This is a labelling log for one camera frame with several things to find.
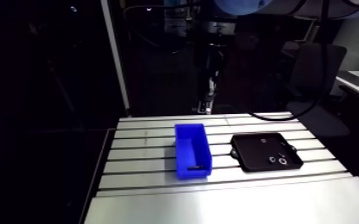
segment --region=metal pole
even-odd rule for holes
[[[103,9],[104,21],[106,22],[107,33],[109,34],[110,47],[112,48],[114,63],[116,65],[117,77],[120,85],[122,100],[124,102],[125,110],[128,114],[129,99],[128,99],[128,94],[126,92],[126,85],[125,85],[124,75],[122,73],[120,55],[118,53],[116,35],[114,32],[112,17],[110,15],[108,0],[101,0],[101,7]]]

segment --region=small black part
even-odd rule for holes
[[[188,166],[188,170],[203,170],[203,166]]]

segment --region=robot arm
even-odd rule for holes
[[[323,0],[214,0],[216,5],[231,15],[252,13],[297,15],[319,18]],[[329,19],[342,18],[359,11],[359,0],[331,0]]]

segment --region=dark background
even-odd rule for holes
[[[0,1],[0,223],[77,223],[124,115],[99,1]]]

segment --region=washer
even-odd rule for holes
[[[288,165],[288,161],[285,158],[279,158],[278,162],[281,163],[282,165]]]

